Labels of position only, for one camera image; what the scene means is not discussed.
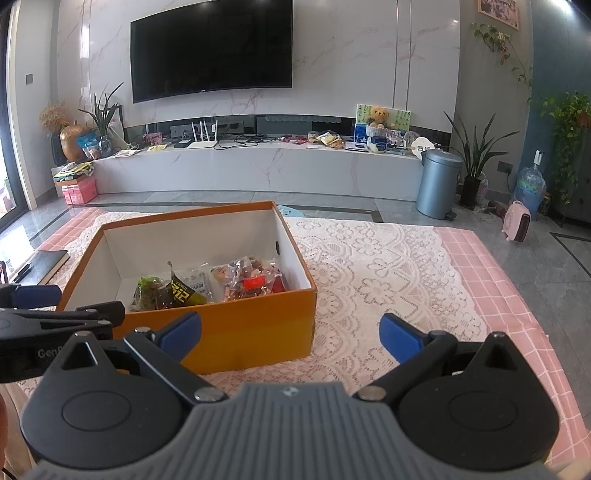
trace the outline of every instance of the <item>pink box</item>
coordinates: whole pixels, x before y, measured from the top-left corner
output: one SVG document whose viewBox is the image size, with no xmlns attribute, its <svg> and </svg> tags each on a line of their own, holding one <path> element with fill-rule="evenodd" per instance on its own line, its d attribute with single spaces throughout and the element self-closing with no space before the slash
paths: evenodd
<svg viewBox="0 0 591 480">
<path fill-rule="evenodd" d="M 88 177 L 76 185 L 61 188 L 68 205 L 82 205 L 96 197 L 96 182 L 94 177 Z"/>
</svg>

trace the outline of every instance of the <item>floral lace pattern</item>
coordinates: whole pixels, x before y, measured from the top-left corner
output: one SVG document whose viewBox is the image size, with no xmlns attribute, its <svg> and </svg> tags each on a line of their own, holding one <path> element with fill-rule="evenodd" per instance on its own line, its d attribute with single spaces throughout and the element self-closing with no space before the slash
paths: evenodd
<svg viewBox="0 0 591 480">
<path fill-rule="evenodd" d="M 99 216 L 67 246 L 70 260 L 53 281 L 65 286 L 100 225 L 143 215 L 111 212 Z M 433 227 L 328 219 L 285 221 L 318 288 L 312 353 L 296 361 L 206 376 L 229 394 L 244 381 L 340 381 L 353 393 L 397 364 L 379 341 L 378 325 L 384 312 L 393 312 L 425 332 L 443 329 L 471 341 L 486 337 L 486 325 Z M 30 385 L 25 388 L 27 393 L 32 391 Z"/>
</svg>

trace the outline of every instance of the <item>tile floor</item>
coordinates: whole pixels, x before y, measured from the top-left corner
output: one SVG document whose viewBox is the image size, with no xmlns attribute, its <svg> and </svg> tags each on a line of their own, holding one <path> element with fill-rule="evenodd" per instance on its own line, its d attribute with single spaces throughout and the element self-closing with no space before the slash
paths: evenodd
<svg viewBox="0 0 591 480">
<path fill-rule="evenodd" d="M 309 217 L 454 226 L 476 232 L 513 281 L 549 335 L 591 428 L 591 228 L 540 218 L 523 244 L 507 242 L 501 220 L 455 208 L 453 222 L 430 219 L 414 203 L 367 197 L 268 192 L 139 192 L 99 195 L 82 207 L 54 199 L 28 212 L 0 235 L 0 255 L 25 245 L 36 248 L 84 208 L 105 211 L 169 212 L 219 203 L 274 200 Z"/>
</svg>

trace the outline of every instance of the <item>blue-gray trash can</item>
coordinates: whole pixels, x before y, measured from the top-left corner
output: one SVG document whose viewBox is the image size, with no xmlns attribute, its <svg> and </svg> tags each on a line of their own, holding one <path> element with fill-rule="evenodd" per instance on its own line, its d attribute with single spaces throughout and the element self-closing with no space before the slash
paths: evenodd
<svg viewBox="0 0 591 480">
<path fill-rule="evenodd" d="M 423 152 L 422 164 L 424 169 L 418 190 L 417 210 L 440 220 L 454 218 L 452 206 L 463 160 L 443 150 L 427 150 Z"/>
</svg>

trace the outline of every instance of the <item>blue wall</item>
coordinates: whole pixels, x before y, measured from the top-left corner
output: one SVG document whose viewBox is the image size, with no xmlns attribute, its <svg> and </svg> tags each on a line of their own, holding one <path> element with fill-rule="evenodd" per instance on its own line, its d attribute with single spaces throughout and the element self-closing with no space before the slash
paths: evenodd
<svg viewBox="0 0 591 480">
<path fill-rule="evenodd" d="M 541 171 L 551 177 L 554 119 L 540 117 L 542 96 L 564 92 L 591 98 L 591 21 L 567 0 L 531 0 L 534 42 L 533 102 L 519 169 L 531 167 L 536 150 L 545 152 Z"/>
</svg>

